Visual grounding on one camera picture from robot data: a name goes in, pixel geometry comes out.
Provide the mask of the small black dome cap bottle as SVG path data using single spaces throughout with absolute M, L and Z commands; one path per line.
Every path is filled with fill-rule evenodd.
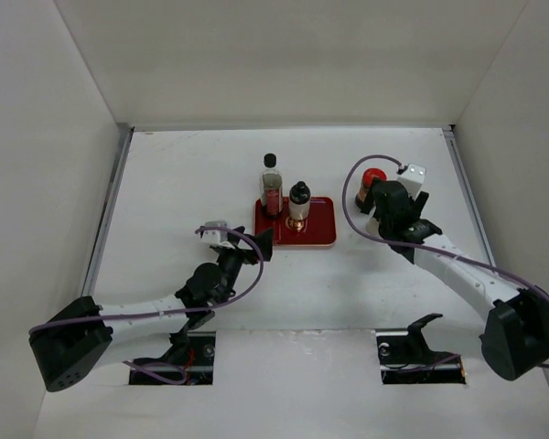
M 289 190 L 287 225 L 291 230 L 301 231 L 310 211 L 311 192 L 304 181 L 298 181 Z

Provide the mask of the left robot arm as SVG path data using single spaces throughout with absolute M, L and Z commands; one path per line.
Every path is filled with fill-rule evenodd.
M 235 284 L 242 267 L 262 272 L 274 247 L 272 229 L 251 235 L 214 221 L 196 232 L 218 258 L 199 265 L 175 293 L 129 305 L 99 304 L 86 295 L 30 329 L 29 346 L 47 391 L 64 391 L 114 363 L 167 385 L 187 383 L 180 361 L 190 349 L 189 332 L 241 300 L 245 294 Z

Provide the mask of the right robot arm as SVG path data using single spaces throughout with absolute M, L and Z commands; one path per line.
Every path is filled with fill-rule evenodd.
M 481 354 L 501 378 L 513 381 L 534 368 L 549 369 L 549 294 L 458 249 L 421 216 L 426 192 L 412 197 L 397 180 L 374 178 L 361 206 L 377 222 L 374 240 L 431 273 L 484 320 Z

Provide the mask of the dark sauce bottle black cap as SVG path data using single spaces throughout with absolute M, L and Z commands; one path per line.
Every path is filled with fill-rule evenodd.
M 261 205 L 263 214 L 271 219 L 277 218 L 283 207 L 283 179 L 276 168 L 277 157 L 274 153 L 264 156 L 264 171 L 260 175 Z

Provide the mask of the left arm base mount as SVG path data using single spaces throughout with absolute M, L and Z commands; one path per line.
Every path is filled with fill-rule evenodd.
M 179 336 L 177 344 L 158 358 L 134 359 L 130 386 L 207 386 L 213 384 L 216 333 L 194 332 Z

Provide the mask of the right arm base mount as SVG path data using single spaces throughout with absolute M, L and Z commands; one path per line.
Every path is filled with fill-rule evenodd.
M 431 349 L 423 329 L 442 314 L 431 313 L 407 327 L 375 331 L 383 385 L 461 384 L 466 374 L 458 353 Z

